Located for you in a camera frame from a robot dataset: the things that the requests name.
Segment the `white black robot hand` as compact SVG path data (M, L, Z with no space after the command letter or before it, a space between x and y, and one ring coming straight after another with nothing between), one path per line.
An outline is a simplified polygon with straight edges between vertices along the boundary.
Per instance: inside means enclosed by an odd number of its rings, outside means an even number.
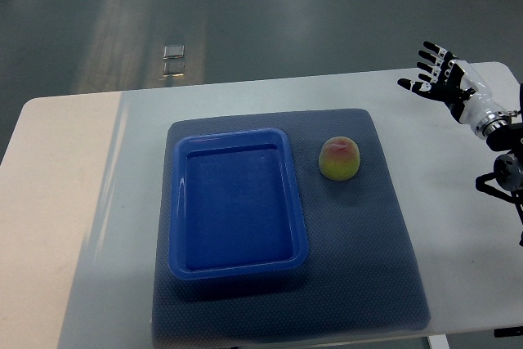
M468 62L435 43L426 41L423 46L418 52L422 58L417 63L418 79L400 78L399 86L444 103L453 119L469 126L480 139L512 123L508 111L493 100L489 86Z

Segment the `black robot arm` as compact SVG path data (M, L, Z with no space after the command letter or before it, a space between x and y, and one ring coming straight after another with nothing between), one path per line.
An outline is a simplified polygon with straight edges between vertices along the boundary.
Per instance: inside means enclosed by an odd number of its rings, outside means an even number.
M522 121L510 120L522 116L522 84L519 87L519 110L500 114L489 110L476 125L487 146L501 152L491 172L480 175L475 182L478 191L513 204L522 221Z

